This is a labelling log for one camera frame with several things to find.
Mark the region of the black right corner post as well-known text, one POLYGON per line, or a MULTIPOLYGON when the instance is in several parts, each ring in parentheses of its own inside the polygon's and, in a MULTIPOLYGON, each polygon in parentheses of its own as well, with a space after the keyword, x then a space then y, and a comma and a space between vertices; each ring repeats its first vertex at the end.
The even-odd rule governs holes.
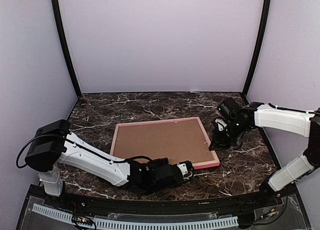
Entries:
POLYGON ((271 4, 271 0, 263 0, 261 17, 260 17, 257 37, 255 41, 255 47, 253 49, 252 58, 251 58, 248 73, 245 79, 244 87, 242 89, 242 95, 244 97, 247 97, 249 93, 249 90, 253 81, 253 77, 255 74, 255 70, 258 64, 260 52, 263 45, 264 35, 267 27, 267 22, 268 22, 270 4, 271 4))

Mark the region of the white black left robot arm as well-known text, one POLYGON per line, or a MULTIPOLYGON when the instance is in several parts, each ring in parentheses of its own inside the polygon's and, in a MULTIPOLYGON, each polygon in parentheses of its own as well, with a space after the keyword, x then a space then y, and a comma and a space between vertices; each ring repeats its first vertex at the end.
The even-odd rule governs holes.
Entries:
POLYGON ((38 128, 15 162, 19 169, 30 167, 37 172, 45 193, 60 208, 67 208, 71 198, 64 192, 59 163, 86 171, 139 196, 179 187, 193 173, 190 161, 170 164, 168 158, 117 158, 83 141, 70 126, 69 121, 61 119, 38 128))

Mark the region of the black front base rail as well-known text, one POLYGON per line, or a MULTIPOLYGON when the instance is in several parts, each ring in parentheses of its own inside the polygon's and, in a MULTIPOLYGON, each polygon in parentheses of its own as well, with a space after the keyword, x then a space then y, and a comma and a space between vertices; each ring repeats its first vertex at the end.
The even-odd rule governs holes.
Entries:
POLYGON ((80 211, 103 215, 116 212, 157 215, 207 212, 219 215, 244 214, 253 210, 249 201, 257 194, 258 187, 255 184, 217 182, 205 177, 182 187, 142 197, 96 177, 84 181, 71 178, 65 180, 65 197, 74 201, 80 211))

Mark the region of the black corner post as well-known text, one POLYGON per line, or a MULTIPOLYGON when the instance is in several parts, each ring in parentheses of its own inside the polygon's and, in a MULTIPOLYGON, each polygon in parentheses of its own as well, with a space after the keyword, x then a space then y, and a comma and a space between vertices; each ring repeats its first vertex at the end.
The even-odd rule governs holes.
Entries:
POLYGON ((75 94, 77 98, 80 98, 82 96, 82 92, 81 92, 80 85, 76 77, 76 72, 72 63, 72 59, 71 59, 71 55, 70 55, 70 51, 69 51, 69 47, 66 39, 66 34, 64 30, 59 0, 51 0, 51 4, 52 4, 53 13, 54 13, 53 15, 54 15, 56 29, 57 29, 57 33, 60 41, 60 46, 61 46, 63 57, 66 63, 68 74, 70 76, 75 94))
POLYGON ((251 58, 248 73, 245 79, 244 87, 242 89, 242 95, 244 97, 247 97, 249 93, 249 90, 253 81, 253 77, 255 74, 255 70, 258 64, 260 52, 263 45, 264 35, 267 27, 267 22, 268 22, 270 4, 271 4, 271 0, 263 0, 261 17, 260 17, 257 37, 255 41, 255 47, 253 49, 252 58, 251 58))

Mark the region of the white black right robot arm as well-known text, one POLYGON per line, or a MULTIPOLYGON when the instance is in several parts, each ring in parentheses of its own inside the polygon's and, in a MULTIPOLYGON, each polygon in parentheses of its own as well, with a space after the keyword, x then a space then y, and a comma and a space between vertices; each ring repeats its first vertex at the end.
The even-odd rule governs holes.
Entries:
POLYGON ((320 167, 320 112, 302 111, 251 102, 240 106, 229 97, 217 107, 220 113, 213 121, 209 150, 240 147, 240 138, 255 128, 272 128, 308 138, 307 148, 285 167, 272 174, 259 187, 255 203, 266 207, 275 193, 320 167))

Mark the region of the small circuit board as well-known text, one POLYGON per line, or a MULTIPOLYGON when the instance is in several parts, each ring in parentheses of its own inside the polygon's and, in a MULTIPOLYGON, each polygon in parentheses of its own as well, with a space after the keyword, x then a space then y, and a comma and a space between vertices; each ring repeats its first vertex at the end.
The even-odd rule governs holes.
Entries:
POLYGON ((93 220, 91 220, 90 218, 79 215, 73 215, 71 218, 71 222, 76 225, 82 224, 87 226, 92 226, 94 224, 93 220))

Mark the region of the black left corner post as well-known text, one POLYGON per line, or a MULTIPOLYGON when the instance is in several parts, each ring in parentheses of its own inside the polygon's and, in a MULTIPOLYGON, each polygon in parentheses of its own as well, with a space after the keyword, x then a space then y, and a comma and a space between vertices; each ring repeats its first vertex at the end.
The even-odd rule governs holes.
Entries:
POLYGON ((56 29, 57 29, 57 33, 60 41, 60 46, 61 46, 63 57, 66 63, 68 74, 70 76, 75 94, 77 98, 80 98, 82 96, 82 92, 81 92, 80 85, 76 77, 76 72, 72 63, 72 59, 71 59, 71 55, 70 55, 70 51, 69 51, 69 47, 66 39, 66 34, 64 30, 59 0, 51 0, 51 4, 52 4, 53 13, 54 13, 53 15, 54 15, 56 29))

